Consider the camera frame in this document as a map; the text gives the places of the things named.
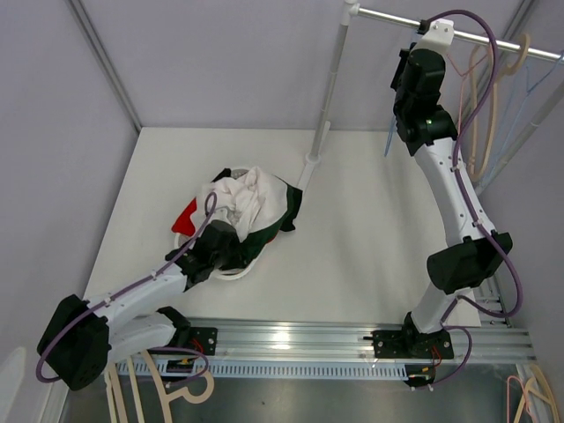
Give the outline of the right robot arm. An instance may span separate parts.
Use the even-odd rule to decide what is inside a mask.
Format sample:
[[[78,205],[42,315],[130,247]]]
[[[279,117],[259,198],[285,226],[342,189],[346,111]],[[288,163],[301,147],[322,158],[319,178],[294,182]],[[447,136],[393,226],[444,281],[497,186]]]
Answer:
[[[439,104],[446,73],[443,56],[428,48],[400,52],[391,83],[397,134],[432,190],[442,217],[447,247],[427,259],[430,283],[418,306],[398,330],[372,333],[378,359],[431,359],[454,356],[443,325],[460,297],[490,278],[508,253],[512,240],[498,233],[483,212],[462,158],[455,153],[457,130]]]

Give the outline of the red t shirt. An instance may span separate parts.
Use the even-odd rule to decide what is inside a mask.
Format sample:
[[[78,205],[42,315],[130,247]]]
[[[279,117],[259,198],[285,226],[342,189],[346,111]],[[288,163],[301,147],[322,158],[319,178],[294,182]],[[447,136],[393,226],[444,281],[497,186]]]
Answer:
[[[196,233],[197,224],[194,222],[193,218],[198,213],[198,200],[196,197],[193,197],[171,227],[171,231],[174,234],[173,245],[176,248],[179,248]],[[277,226],[277,223],[261,228],[254,223],[249,227],[247,239],[249,240],[251,236],[259,235],[261,232],[264,232],[266,243],[269,243],[275,239],[279,231],[280,229]]]

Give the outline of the beige wooden hanger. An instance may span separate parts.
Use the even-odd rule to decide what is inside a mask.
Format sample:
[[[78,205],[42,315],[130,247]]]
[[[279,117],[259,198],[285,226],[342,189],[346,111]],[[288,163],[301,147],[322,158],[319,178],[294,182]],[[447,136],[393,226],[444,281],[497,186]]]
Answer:
[[[476,117],[471,124],[471,151],[470,157],[467,164],[467,173],[472,182],[478,182],[484,175],[487,169],[487,165],[490,160],[490,155],[492,147],[494,145],[495,131],[497,129],[498,123],[498,100],[499,100],[499,85],[500,82],[509,76],[515,75],[523,66],[527,53],[525,50],[531,46],[531,36],[528,33],[521,33],[518,39],[519,53],[517,59],[510,65],[503,65],[498,71],[496,79],[493,83],[493,88],[488,95],[489,99],[489,115],[488,115],[488,125],[486,132],[486,140],[482,149],[482,158],[478,161],[479,152],[479,122],[478,117]],[[468,78],[470,79],[471,87],[471,105],[475,108],[478,105],[478,88],[477,79],[474,75],[474,69],[482,62],[486,57],[482,59],[476,59],[476,55],[479,51],[480,46],[476,46],[472,49],[468,65]]]

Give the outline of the light blue wire hanger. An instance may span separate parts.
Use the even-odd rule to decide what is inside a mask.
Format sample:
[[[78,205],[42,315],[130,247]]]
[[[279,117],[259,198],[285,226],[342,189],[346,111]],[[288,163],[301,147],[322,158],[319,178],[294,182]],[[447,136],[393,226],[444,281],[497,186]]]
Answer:
[[[475,183],[479,192],[500,175],[562,101],[563,53],[559,52],[556,62],[545,67],[527,59],[511,79],[492,156],[485,175]]]

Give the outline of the dark green t shirt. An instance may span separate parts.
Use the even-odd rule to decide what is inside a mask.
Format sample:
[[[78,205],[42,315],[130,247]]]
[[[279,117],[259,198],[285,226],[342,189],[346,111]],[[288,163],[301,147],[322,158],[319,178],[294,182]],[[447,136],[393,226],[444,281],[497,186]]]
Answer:
[[[231,268],[247,268],[253,260],[258,258],[264,246],[272,241],[279,232],[295,230],[294,220],[300,211],[303,191],[291,185],[286,185],[286,210],[283,215],[266,228],[249,233],[231,257]]]

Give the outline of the white perforated plastic basket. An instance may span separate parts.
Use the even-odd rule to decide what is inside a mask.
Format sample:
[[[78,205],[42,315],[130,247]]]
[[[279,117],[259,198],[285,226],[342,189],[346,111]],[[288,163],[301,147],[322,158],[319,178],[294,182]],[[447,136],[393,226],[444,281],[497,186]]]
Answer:
[[[245,166],[226,167],[213,178],[213,181],[216,182],[217,180],[225,177],[237,179],[244,176],[249,170],[250,168]],[[180,216],[176,219],[175,223],[172,225],[171,230],[174,234],[174,249],[181,247],[196,232],[197,227],[191,220],[191,215],[196,209],[197,200],[194,198],[185,207]],[[218,268],[211,273],[211,276],[220,280],[236,280],[244,277],[253,265],[254,263],[251,263],[245,268],[234,268],[229,270]]]

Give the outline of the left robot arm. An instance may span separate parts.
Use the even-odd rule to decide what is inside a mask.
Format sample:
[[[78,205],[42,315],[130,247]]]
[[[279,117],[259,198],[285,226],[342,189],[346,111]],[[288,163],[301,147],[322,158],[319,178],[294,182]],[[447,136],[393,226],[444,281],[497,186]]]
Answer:
[[[149,276],[89,299],[65,297],[37,345],[37,379],[63,381],[71,390],[81,390],[107,365],[143,350],[198,355],[190,320],[165,300],[214,272],[244,272],[254,254],[227,223],[214,220],[171,250]]]

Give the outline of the pink wire hanger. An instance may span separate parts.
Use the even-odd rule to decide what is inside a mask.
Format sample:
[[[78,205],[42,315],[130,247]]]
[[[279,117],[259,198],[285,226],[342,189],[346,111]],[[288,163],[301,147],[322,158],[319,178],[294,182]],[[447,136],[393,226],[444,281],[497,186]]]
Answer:
[[[475,56],[481,49],[484,49],[484,47],[482,47],[480,45],[476,45],[472,49],[472,51],[469,55],[469,62],[468,62],[468,66],[467,66],[466,70],[463,70],[462,68],[460,68],[456,64],[456,62],[453,60],[452,56],[450,54],[447,54],[447,58],[449,60],[451,67],[453,68],[455,73],[460,78],[460,89],[459,89],[459,96],[458,96],[459,102],[458,102],[458,110],[457,110],[457,115],[456,115],[456,117],[457,117],[456,127],[457,127],[458,131],[461,130],[462,122],[463,122],[462,113],[463,113],[463,105],[464,105],[464,88],[465,88],[466,81],[471,79],[474,70],[486,59],[486,57],[491,56],[491,49],[487,48],[486,54],[482,55],[479,59],[476,59]]]

